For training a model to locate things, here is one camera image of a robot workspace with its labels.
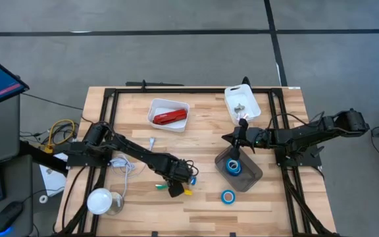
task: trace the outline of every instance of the wooden table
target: wooden table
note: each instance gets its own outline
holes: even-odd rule
[[[104,87],[89,88],[83,112],[85,118],[98,121],[104,90]],[[283,92],[287,112],[308,120],[301,90],[283,88]],[[250,126],[264,128],[271,118],[268,97],[261,93],[255,94],[255,97],[262,113]],[[154,98],[183,101],[190,105],[185,132],[157,130],[149,125],[147,112]],[[228,236],[230,232],[236,232],[237,236],[291,235],[282,175],[272,150],[257,149],[256,154],[253,154],[249,148],[244,148],[244,152],[260,166],[264,175],[248,192],[236,193],[233,205],[225,205],[220,201],[221,192],[232,187],[216,170],[215,157],[229,146],[221,135],[231,133],[234,129],[223,93],[120,94],[116,112],[116,132],[146,148],[149,147],[149,138],[154,137],[156,142],[153,151],[194,160],[200,173],[197,184],[192,188],[192,196],[182,194],[171,198],[167,190],[159,191],[155,187],[156,184],[164,184],[163,179],[145,169],[139,176],[128,180],[124,209],[115,216],[100,216],[98,236],[150,236],[152,231],[158,231],[159,236]],[[300,125],[291,117],[289,122],[291,127]],[[83,138],[89,126],[89,122],[81,121],[79,138]],[[143,168],[143,163],[136,159],[130,160],[135,162],[136,172]],[[68,173],[55,230],[61,229],[66,194],[78,170],[76,167]],[[336,231],[321,175],[310,167],[301,167],[299,170],[307,204],[328,230]],[[83,202],[87,178],[88,168],[81,173],[74,186],[66,208],[66,223]],[[108,169],[105,187],[121,194],[124,179]],[[302,231],[300,210],[296,204],[295,208],[299,230]],[[90,214],[86,220],[86,231],[89,231]]]

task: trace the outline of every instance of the gray floor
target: gray floor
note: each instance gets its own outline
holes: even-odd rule
[[[270,0],[277,29],[379,28],[379,1]],[[0,32],[267,29],[254,0],[0,0]],[[379,34],[279,35],[289,86],[301,86],[308,114],[350,107],[379,126]],[[88,86],[127,81],[280,85],[269,35],[0,37],[0,63],[30,94],[82,107]],[[21,99],[21,129],[41,132],[80,112]],[[322,152],[326,187],[340,234],[379,236],[379,155],[361,138],[338,138]],[[34,187],[42,186],[37,173]],[[50,234],[59,197],[36,205]]]

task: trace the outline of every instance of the red object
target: red object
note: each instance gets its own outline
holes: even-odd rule
[[[165,125],[171,122],[176,122],[187,118],[187,111],[185,109],[180,109],[177,111],[172,111],[169,113],[164,113],[161,115],[156,115],[153,119],[154,124]]]

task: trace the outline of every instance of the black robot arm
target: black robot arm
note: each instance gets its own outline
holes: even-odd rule
[[[273,149],[283,147],[288,157],[304,152],[308,147],[343,136],[358,137],[369,130],[360,112],[353,109],[334,116],[320,117],[317,121],[292,129],[248,128],[245,119],[231,134],[222,138],[233,145],[231,157],[239,159],[239,147]]]
[[[103,142],[103,138],[112,135],[113,138]],[[178,159],[169,153],[155,153],[126,139],[125,136],[114,132],[106,122],[98,122],[90,126],[83,143],[87,152],[98,156],[109,151],[121,151],[147,164],[149,169],[161,175],[169,186],[169,194],[176,197],[184,192],[182,183],[189,183],[196,169],[183,159]]]

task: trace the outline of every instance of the green object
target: green object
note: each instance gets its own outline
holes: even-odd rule
[[[162,189],[168,188],[168,186],[167,185],[156,184],[156,188],[158,190],[162,190]]]

